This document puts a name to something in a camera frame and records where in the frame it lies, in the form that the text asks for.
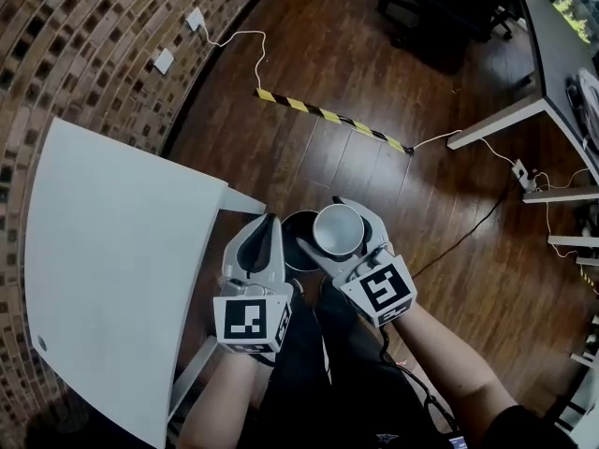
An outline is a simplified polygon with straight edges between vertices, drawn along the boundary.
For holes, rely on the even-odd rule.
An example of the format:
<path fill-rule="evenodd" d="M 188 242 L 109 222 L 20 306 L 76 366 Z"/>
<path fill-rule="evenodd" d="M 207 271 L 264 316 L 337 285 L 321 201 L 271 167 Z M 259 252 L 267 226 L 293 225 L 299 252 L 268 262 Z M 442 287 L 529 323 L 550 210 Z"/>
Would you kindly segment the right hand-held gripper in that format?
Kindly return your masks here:
<path fill-rule="evenodd" d="M 415 284 L 402 257 L 394 254 L 381 217 L 346 197 L 334 196 L 332 201 L 349 206 L 362 218 L 362 256 L 331 256 L 302 238 L 296 242 L 359 314 L 374 327 L 384 326 L 412 309 L 417 296 Z"/>

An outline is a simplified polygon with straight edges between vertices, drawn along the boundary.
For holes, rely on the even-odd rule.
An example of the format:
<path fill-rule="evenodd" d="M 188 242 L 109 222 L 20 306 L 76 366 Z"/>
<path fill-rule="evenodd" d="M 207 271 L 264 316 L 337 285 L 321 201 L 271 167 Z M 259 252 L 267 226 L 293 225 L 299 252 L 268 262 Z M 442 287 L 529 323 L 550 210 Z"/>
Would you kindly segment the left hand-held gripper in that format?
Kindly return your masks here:
<path fill-rule="evenodd" d="M 273 366 L 292 316 L 294 287 L 285 282 L 281 221 L 271 213 L 247 224 L 226 246 L 212 301 L 216 338 L 234 354 Z"/>

